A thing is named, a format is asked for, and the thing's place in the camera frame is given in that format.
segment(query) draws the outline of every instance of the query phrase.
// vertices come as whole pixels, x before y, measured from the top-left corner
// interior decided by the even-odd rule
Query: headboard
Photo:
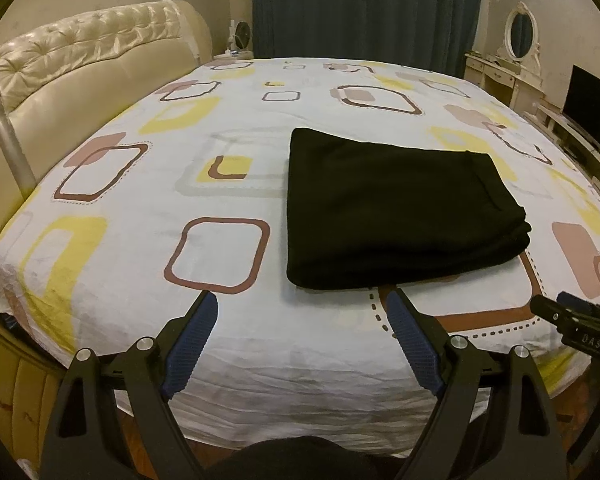
[[[113,117],[211,59],[187,2],[84,12],[0,46],[0,231],[42,177]]]

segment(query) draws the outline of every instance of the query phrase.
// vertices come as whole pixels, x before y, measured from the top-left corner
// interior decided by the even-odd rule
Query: drawer
[[[468,57],[466,59],[466,65],[473,68],[474,70],[479,70],[480,72],[482,72],[482,67],[484,66],[484,63],[481,63],[476,59]]]
[[[498,70],[492,66],[484,67],[484,73],[491,79],[508,86],[509,88],[513,88],[513,85],[516,82],[516,79],[512,75],[509,75],[506,72]]]

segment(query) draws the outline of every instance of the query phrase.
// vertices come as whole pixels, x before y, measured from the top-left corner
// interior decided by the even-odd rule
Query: blue textured pad
[[[169,352],[162,392],[167,399],[183,390],[218,320],[218,300],[208,293]]]
[[[577,296],[569,294],[568,292],[562,291],[560,294],[558,294],[558,297],[555,298],[555,302],[560,303],[562,306],[570,308],[575,312],[584,314],[585,316],[593,316],[593,304],[589,303],[589,301],[581,300]]]
[[[418,384],[438,396],[445,387],[438,367],[438,354],[395,291],[386,298],[386,316]]]

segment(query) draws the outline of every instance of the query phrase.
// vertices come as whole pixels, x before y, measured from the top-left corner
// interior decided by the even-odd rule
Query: black television screen
[[[562,113],[600,144],[600,79],[574,66]]]

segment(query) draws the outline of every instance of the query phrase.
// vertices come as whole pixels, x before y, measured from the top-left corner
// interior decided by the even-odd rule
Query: black folded pants
[[[335,290],[416,282],[502,264],[531,227],[485,153],[291,137],[289,280]]]

